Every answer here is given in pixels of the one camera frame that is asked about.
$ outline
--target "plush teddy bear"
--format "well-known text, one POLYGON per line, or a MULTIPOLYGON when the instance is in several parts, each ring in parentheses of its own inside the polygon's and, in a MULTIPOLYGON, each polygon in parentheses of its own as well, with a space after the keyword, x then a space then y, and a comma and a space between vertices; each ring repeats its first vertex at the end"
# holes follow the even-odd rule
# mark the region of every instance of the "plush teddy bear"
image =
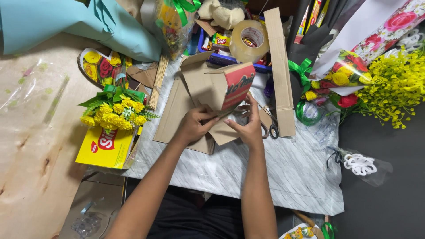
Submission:
POLYGON ((245 19, 243 8, 244 4, 239 0, 205 0, 198 14, 201 19, 213 19, 211 26, 230 30, 245 19))

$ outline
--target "person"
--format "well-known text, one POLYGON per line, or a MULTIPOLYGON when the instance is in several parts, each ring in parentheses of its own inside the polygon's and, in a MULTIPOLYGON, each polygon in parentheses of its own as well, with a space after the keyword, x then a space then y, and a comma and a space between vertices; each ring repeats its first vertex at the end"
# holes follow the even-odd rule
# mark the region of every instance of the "person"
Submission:
POLYGON ((245 126, 224 120, 249 148, 241 199, 212 195, 198 208, 187 195, 178 192, 180 188, 169 186, 186 146, 204 136, 219 120, 217 112, 201 105, 184 116, 161 156, 123 204, 106 239, 278 238, 258 106, 250 94, 245 102, 247 105, 239 107, 247 110, 243 115, 248 117, 245 126))

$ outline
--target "green ribbon roll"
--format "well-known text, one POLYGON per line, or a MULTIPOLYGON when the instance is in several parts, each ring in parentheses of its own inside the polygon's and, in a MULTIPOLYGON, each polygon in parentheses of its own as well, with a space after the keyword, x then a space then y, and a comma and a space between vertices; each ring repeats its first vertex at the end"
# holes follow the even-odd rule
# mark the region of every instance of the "green ribbon roll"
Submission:
POLYGON ((297 104, 297 107, 295 108, 295 116, 301 123, 303 123, 306 126, 312 126, 317 124, 319 122, 320 118, 322 117, 322 114, 317 110, 317 112, 308 112, 309 114, 313 114, 313 118, 310 118, 309 115, 304 114, 304 106, 306 105, 305 100, 300 100, 297 104))
POLYGON ((305 72, 310 73, 312 71, 312 67, 309 65, 312 63, 308 58, 304 59, 301 65, 297 65, 295 62, 288 60, 288 66, 290 71, 296 71, 300 74, 301 84, 304 86, 303 94, 310 89, 310 81, 304 74, 305 72))
POLYGON ((187 16, 184 13, 185 10, 188 12, 195 12, 201 7, 201 2, 199 0, 193 0, 193 4, 186 0, 173 0, 173 3, 180 16, 181 26, 186 26, 187 24, 187 16))
POLYGON ((323 237, 324 237, 325 239, 335 239, 334 229, 332 228, 332 225, 331 225, 329 222, 325 222, 325 223, 323 223, 323 226, 322 226, 322 232, 323 232, 323 237), (331 229, 331 231, 332 231, 332 237, 331 237, 331 236, 329 236, 329 233, 328 233, 328 231, 326 230, 326 225, 328 225, 329 229, 331 229))

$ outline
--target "marble-patterned surface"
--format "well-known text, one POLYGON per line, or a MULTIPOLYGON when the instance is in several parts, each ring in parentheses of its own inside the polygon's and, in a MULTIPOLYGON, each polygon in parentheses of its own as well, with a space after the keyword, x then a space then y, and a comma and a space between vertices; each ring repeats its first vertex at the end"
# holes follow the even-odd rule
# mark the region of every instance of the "marble-patterned surface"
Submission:
MULTIPOLYGON (((177 60, 167 67, 156 114, 161 115, 164 110, 179 64, 180 60, 177 60)), ((261 87, 251 87, 260 105, 266 102, 262 90, 261 87)), ((131 169, 96 170, 143 178, 166 146, 152 140, 159 121, 154 119, 143 127, 141 148, 131 169)), ((331 216, 343 212, 343 195, 339 188, 341 169, 335 163, 326 168, 326 160, 338 145, 339 115, 324 117, 311 127, 298 120, 295 122, 296 136, 264 140, 274 204, 331 216)), ((248 147, 240 139, 222 146, 216 144, 212 155, 185 149, 170 184, 240 198, 247 160, 248 147)))

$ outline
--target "siip logo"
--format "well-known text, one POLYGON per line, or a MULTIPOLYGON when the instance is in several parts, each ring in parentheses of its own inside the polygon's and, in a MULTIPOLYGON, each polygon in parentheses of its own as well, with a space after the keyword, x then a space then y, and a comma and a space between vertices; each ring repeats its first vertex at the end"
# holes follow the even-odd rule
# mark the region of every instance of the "siip logo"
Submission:
POLYGON ((91 152, 96 153, 97 152, 97 145, 94 141, 91 142, 91 152))
POLYGON ((224 45, 224 44, 226 44, 226 39, 221 39, 221 38, 218 38, 217 39, 217 44, 222 44, 222 45, 224 45))
POLYGON ((115 149, 113 143, 115 141, 116 132, 117 130, 111 130, 110 133, 107 134, 105 130, 102 129, 102 134, 97 141, 98 147, 103 150, 115 149))

